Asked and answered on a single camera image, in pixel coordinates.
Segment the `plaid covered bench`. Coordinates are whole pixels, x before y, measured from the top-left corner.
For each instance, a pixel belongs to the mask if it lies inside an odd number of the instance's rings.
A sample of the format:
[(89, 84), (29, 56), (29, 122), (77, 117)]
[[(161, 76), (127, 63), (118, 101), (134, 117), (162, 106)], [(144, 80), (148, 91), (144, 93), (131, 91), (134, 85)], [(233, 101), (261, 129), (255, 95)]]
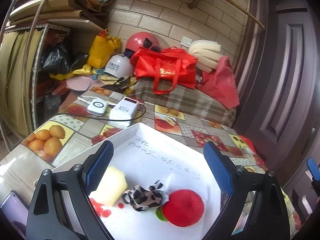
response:
[(236, 109), (227, 109), (214, 98), (197, 90), (178, 85), (172, 92), (157, 95), (153, 92), (153, 79), (143, 77), (128, 89), (132, 98), (172, 108), (185, 114), (233, 126)]

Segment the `white helmet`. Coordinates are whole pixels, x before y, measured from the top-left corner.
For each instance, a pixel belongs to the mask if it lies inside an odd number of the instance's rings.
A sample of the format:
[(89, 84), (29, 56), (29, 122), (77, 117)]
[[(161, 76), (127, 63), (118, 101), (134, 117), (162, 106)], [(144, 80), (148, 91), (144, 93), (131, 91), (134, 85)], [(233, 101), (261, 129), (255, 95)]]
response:
[(134, 71), (130, 59), (122, 54), (112, 56), (104, 69), (104, 72), (117, 78), (132, 76)]

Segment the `white shallow cardboard box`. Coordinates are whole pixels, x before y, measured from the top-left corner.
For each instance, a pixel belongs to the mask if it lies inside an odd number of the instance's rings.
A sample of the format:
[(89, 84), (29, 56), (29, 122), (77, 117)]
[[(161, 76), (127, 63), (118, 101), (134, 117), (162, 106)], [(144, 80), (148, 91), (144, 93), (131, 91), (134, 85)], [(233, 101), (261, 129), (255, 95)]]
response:
[[(160, 180), (164, 184), (167, 194), (181, 189), (195, 191), (204, 202), (204, 214), (200, 220), (204, 219), (204, 226), (206, 228), (205, 233), (197, 239), (204, 239), (205, 234), (220, 213), (221, 198), (220, 188), (204, 155), (201, 154), (199, 157), (196, 157), (195, 154), (190, 152), (189, 147), (185, 145), (153, 146), (152, 143), (155, 136), (149, 135), (149, 126), (145, 124), (135, 124), (127, 129), (138, 130), (142, 134), (142, 137), (135, 139), (131, 143), (127, 143), (124, 142), (124, 135), (118, 132), (113, 138), (106, 139), (112, 142), (114, 146), (114, 154), (108, 167), (113, 166), (125, 174), (128, 189), (132, 189), (136, 185), (148, 187), (157, 180)], [(64, 172), (68, 171), (75, 164), (83, 164), (86, 158), (94, 154), (103, 142), (98, 143), (95, 149), (89, 149), (75, 156), (52, 171)], [(83, 233), (73, 209), (69, 193), (61, 191), (61, 195), (72, 229), (77, 233)], [(114, 232), (116, 225), (105, 222), (105, 218), (108, 216), (108, 209), (113, 206), (99, 204), (90, 198), (89, 200), (93, 204), (102, 223), (112, 235), (112, 239), (122, 239), (121, 233)], [(120, 203), (121, 199), (118, 199), (115, 205), (119, 205)]]

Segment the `fruit pattern tablecloth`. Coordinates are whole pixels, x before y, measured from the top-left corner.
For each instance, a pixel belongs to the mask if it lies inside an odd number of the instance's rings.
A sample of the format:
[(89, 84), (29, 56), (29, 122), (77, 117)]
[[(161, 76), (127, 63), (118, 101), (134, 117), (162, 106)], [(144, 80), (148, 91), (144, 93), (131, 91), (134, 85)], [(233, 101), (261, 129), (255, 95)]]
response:
[[(123, 95), (102, 88), (93, 88), (85, 93), (84, 100), (76, 100), (61, 112), (40, 126), (40, 130), (59, 125), (65, 130), (61, 140), (62, 148), (51, 161), (33, 152), (25, 142), (18, 144), (2, 160), (1, 198), (11, 190), (16, 191), (25, 203), (31, 201), (35, 181), (45, 168), (57, 168), (67, 161), (96, 145), (104, 138), (113, 138), (118, 132), (124, 135), (124, 142), (140, 139), (142, 134), (136, 129), (89, 118), (87, 102), (99, 97), (111, 105), (118, 103)], [(137, 113), (137, 122), (149, 126), (149, 135), (154, 135), (153, 146), (171, 144), (188, 146), (190, 152), (199, 157), (205, 142), (211, 140), (230, 157), (236, 165), (248, 171), (264, 173), (267, 168), (257, 154), (248, 154), (238, 147), (238, 134), (231, 127), (182, 113), (172, 108), (155, 105), (147, 101), (144, 114)], [(205, 233), (204, 219), (197, 224), (179, 228), (158, 219), (155, 211), (136, 212), (128, 205), (115, 205), (108, 209), (107, 224), (115, 224), (114, 232), (121, 233), (122, 239), (197, 239)]]

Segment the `white power bank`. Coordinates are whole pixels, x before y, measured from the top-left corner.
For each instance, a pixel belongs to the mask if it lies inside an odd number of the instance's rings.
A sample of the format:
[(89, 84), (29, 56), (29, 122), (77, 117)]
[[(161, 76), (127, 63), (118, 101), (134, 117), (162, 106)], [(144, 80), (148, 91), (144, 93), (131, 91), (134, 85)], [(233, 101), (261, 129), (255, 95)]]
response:
[(137, 100), (123, 97), (111, 110), (109, 120), (128, 127), (138, 111)]

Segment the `brown door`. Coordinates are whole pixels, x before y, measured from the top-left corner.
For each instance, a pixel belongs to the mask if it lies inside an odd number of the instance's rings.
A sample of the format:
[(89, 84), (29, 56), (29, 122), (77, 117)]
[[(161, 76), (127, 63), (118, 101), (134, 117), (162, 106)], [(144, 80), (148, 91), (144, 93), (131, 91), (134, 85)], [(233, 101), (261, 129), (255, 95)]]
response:
[(234, 129), (282, 185), (319, 130), (319, 0), (251, 0)]

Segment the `yellow sponge block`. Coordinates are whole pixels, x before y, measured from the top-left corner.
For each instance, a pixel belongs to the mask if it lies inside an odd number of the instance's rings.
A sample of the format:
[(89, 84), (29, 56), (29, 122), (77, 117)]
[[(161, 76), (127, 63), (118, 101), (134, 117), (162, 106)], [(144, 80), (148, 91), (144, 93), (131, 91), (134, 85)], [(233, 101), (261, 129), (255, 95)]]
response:
[(109, 166), (97, 189), (89, 195), (99, 204), (114, 206), (127, 189), (125, 174), (113, 166)]

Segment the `red plush apple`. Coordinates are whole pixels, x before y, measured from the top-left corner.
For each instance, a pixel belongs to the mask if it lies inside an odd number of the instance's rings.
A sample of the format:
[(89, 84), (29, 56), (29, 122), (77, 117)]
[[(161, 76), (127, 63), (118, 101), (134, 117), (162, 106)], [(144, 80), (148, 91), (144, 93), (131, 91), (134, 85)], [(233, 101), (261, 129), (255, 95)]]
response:
[(204, 202), (199, 194), (188, 189), (176, 190), (169, 200), (156, 210), (158, 219), (178, 227), (196, 224), (204, 214)]

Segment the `leopard print scrunchie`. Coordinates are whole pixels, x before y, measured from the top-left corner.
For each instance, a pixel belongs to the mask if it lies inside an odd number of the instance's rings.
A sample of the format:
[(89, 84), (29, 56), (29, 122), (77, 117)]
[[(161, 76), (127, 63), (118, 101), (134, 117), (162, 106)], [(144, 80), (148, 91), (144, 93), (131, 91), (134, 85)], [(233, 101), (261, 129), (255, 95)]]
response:
[(131, 205), (137, 212), (159, 209), (169, 201), (169, 195), (160, 180), (148, 187), (136, 185), (133, 189), (126, 190), (121, 198), (125, 204)]

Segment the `black plastic bag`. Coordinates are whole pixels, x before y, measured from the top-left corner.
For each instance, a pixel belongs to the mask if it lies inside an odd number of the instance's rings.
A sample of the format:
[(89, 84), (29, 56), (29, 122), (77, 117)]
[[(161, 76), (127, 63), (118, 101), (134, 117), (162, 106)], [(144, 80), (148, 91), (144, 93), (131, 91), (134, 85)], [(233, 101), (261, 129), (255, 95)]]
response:
[(56, 46), (48, 46), (41, 59), (41, 70), (49, 74), (68, 74), (81, 69), (89, 58), (89, 53), (73, 54), (63, 42)]

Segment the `cream foam roll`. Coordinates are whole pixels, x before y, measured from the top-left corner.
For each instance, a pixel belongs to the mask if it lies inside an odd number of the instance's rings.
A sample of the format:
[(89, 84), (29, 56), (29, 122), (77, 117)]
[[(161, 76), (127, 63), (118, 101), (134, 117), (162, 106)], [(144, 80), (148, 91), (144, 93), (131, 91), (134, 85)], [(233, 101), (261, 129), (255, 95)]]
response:
[(221, 45), (215, 41), (198, 40), (191, 42), (188, 53), (197, 58), (196, 67), (210, 73), (216, 70), (221, 55)]

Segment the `yellow shopping bag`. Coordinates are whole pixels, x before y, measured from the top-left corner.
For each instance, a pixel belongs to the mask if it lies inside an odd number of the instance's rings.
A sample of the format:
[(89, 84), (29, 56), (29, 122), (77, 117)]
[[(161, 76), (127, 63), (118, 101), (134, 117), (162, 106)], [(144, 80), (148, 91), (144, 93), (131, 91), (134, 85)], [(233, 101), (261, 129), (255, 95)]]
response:
[(121, 40), (110, 34), (110, 30), (106, 28), (95, 36), (90, 50), (87, 64), (101, 69), (105, 68), (109, 59), (121, 51)]

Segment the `white round wireless charger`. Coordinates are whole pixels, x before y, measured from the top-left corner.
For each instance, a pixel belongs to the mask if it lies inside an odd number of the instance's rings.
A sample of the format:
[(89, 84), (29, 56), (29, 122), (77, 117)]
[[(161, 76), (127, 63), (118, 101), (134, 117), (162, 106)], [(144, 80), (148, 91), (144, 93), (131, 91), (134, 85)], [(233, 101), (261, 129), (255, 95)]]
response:
[(87, 106), (87, 112), (96, 116), (103, 116), (107, 107), (108, 102), (101, 99), (93, 99)]

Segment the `red fabric bag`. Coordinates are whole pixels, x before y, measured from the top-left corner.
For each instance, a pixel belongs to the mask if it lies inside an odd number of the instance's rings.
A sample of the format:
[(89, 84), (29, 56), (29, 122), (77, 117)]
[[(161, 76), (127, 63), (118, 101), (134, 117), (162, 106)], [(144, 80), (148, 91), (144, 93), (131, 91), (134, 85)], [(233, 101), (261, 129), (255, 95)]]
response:
[(202, 72), (202, 81), (197, 82), (196, 88), (217, 100), (227, 109), (240, 105), (235, 75), (228, 56), (219, 59), (216, 70), (210, 73)]

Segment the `wall socket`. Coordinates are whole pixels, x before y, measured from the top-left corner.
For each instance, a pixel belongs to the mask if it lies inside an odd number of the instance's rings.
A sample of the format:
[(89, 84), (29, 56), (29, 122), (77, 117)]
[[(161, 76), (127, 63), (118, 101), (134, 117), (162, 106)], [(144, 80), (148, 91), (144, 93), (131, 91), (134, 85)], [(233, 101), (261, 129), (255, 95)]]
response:
[(192, 39), (185, 37), (185, 36), (182, 37), (181, 42), (180, 42), (180, 44), (182, 46), (187, 47), (187, 48), (190, 47), (191, 43), (192, 43)]

